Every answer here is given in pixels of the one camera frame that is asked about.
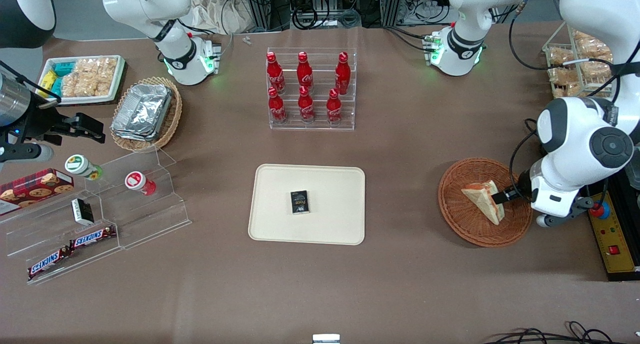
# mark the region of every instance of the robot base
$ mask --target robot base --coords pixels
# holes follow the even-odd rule
[[[196,54],[186,68],[171,68],[167,60],[164,61],[169,74],[172,75],[176,82],[182,85],[196,85],[208,76],[218,73],[220,67],[220,46],[213,46],[211,41],[205,41],[198,36],[191,38],[196,44]]]
[[[452,29],[448,26],[441,31],[434,31],[422,39],[422,47],[425,50],[424,58],[428,66],[435,66],[446,75],[466,75],[480,61],[482,47],[475,54],[469,52],[471,55],[467,59],[460,59],[458,53],[450,48],[447,41],[447,36]]]

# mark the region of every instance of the bread slice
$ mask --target bread slice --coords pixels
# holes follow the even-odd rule
[[[484,214],[491,223],[498,225],[500,221],[505,218],[505,208],[503,205],[496,204],[494,199],[491,198],[493,194],[498,193],[498,187],[496,187],[496,183],[494,183],[493,180],[468,184],[461,190],[462,193],[482,211],[482,214]]]

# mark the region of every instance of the beige tray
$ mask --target beige tray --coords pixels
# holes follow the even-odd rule
[[[306,191],[309,212],[292,213]],[[347,166],[262,164],[255,171],[249,236],[254,240],[357,246],[364,240],[365,175]]]
[[[158,139],[156,139],[156,141],[132,140],[119,137],[114,134],[114,131],[112,130],[111,137],[113,137],[113,140],[116,142],[116,144],[118,144],[118,146],[124,150],[139,151],[154,145],[158,148],[162,148],[166,146],[167,143],[169,143],[169,140],[171,140],[171,137],[174,136],[174,133],[178,128],[178,122],[180,121],[180,116],[183,113],[183,99],[181,98],[180,92],[178,92],[178,88],[176,88],[176,85],[173,84],[171,80],[165,79],[164,77],[149,77],[138,81],[134,85],[137,84],[162,84],[173,91],[171,102],[169,103],[169,109],[167,110],[164,121],[162,122],[162,128],[160,128],[160,136],[158,137]],[[122,107],[122,102],[124,102],[124,98],[130,92],[131,88],[133,88],[133,85],[126,89],[126,92],[120,97],[118,106],[116,107],[116,110],[113,114],[114,119],[118,115],[118,112]]]

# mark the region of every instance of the acrylic bottle rack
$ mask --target acrylic bottle rack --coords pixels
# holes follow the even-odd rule
[[[82,246],[28,281],[38,284],[190,224],[185,203],[174,191],[168,169],[175,163],[166,152],[152,146],[101,164],[103,175],[98,180],[74,177],[74,191],[43,200],[0,221],[7,232],[7,255],[30,268],[68,246],[70,240],[115,226],[116,237]],[[127,189],[124,178],[132,171],[140,171],[153,180],[155,192],[145,196]],[[74,221],[71,200],[75,198],[91,205],[93,225]]]
[[[355,48],[283,48],[270,47],[268,52],[274,52],[278,63],[282,67],[285,80],[285,89],[279,96],[284,102],[288,121],[284,124],[274,123],[267,107],[269,126],[273,130],[334,130],[352,131],[356,124],[356,82],[358,56]],[[300,86],[298,85],[298,53],[306,52],[308,63],[313,69],[313,112],[315,120],[313,123],[302,122],[298,98]],[[336,86],[336,66],[338,65],[338,54],[347,52],[349,55],[349,67],[351,76],[349,89],[345,95],[340,95],[342,102],[342,120],[339,125],[331,126],[327,121],[327,100],[329,91]],[[267,89],[271,86],[269,77],[265,75]]]

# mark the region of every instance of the small jar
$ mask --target small jar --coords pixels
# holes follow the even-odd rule
[[[88,180],[98,180],[103,176],[103,169],[99,165],[93,164],[86,156],[80,154],[71,155],[64,163],[64,168],[69,173]]]
[[[124,179],[124,185],[131,191],[137,191],[146,196],[156,192],[156,183],[140,171],[131,171]]]

